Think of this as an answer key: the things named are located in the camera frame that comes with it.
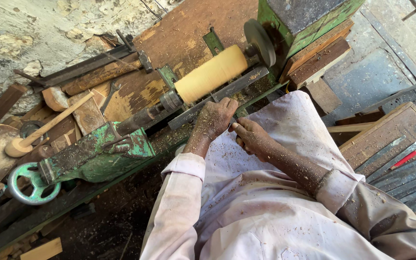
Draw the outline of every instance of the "crumbling plaster wall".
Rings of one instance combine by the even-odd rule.
[[[160,16],[165,11],[158,4],[170,11],[180,3],[157,1],[144,0]],[[0,97],[14,81],[29,82],[13,69],[47,76],[111,49],[102,39],[116,37],[116,29],[136,36],[158,21],[140,0],[0,0]],[[4,118],[40,100],[30,89]]]

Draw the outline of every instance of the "open-end wrench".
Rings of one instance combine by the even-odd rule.
[[[116,80],[115,80],[115,81],[113,81],[113,82],[110,84],[110,93],[109,93],[109,95],[107,96],[107,99],[105,100],[105,103],[104,103],[104,104],[102,105],[102,107],[100,108],[100,111],[101,111],[101,113],[102,113],[102,116],[104,115],[105,109],[107,108],[107,105],[109,104],[110,99],[112,99],[113,93],[115,93],[115,91],[119,90],[119,89],[120,89],[120,87],[121,87],[121,84],[120,84],[120,85],[118,85],[118,86],[115,86],[115,82],[116,82]]]

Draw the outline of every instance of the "wooden workbench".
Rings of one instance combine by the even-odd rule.
[[[257,0],[186,0],[133,42],[137,50],[146,51],[153,68],[168,63],[182,78],[213,57],[202,38],[209,33],[211,26],[225,47],[238,44],[243,48],[246,42],[243,24],[256,18],[257,9]],[[123,59],[124,62],[135,60],[137,54]],[[105,112],[106,120],[123,121],[142,108],[157,103],[158,97],[167,90],[156,71],[150,74],[143,70],[129,73],[119,77],[117,84],[122,88],[110,101]],[[110,81],[94,88],[106,96]]]
[[[368,176],[416,141],[416,106],[412,102],[400,105],[382,117],[371,127],[344,143],[340,151],[351,167],[356,169],[402,135],[406,136],[404,141],[359,173]]]

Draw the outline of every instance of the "wood lathe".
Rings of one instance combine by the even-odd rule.
[[[244,50],[237,45],[224,49],[214,29],[210,29],[203,38],[214,58],[180,80],[169,66],[158,68],[169,90],[159,97],[157,104],[122,122],[107,122],[53,157],[20,166],[9,177],[11,194],[26,204],[49,201],[41,199],[38,193],[27,197],[20,192],[16,185],[18,176],[30,178],[35,189],[41,190],[74,178],[102,182],[135,172],[167,151],[155,149],[161,144],[147,138],[147,129],[166,120],[174,134],[180,134],[177,130],[187,123],[193,124],[205,103],[231,97],[262,79],[262,84],[266,85],[262,91],[236,111],[236,117],[245,116],[246,107],[288,83],[290,68],[307,61],[304,58],[292,60],[294,55],[350,19],[362,3],[363,0],[332,3],[300,0],[288,4],[260,0],[257,20],[250,19],[244,24],[247,40]],[[316,11],[307,14],[309,6]],[[322,42],[319,48],[332,43],[330,40]],[[184,132],[184,135],[174,138],[175,141],[169,139],[167,149],[183,143],[189,134]]]

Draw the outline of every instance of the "wooden handle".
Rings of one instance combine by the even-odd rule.
[[[112,65],[113,64],[115,65],[114,68],[107,68],[107,66],[98,68],[67,83],[62,87],[62,91],[73,96],[104,81],[111,80],[135,69],[139,69],[142,66],[139,60],[125,64],[121,62],[115,62],[112,63]]]
[[[44,135],[47,131],[49,131],[51,128],[53,128],[56,124],[58,124],[60,121],[62,121],[64,118],[66,118],[68,115],[73,113],[77,108],[79,108],[82,104],[84,104],[86,101],[88,101],[91,97],[94,96],[93,92],[90,92],[88,95],[80,99],[78,102],[74,103],[73,106],[67,108],[64,112],[60,113],[58,116],[56,116],[53,120],[49,121],[49,123],[43,125],[40,129],[33,132],[31,135],[27,136],[23,141],[21,141],[19,144],[21,147],[28,147],[32,144],[36,139],[38,139],[40,136]]]

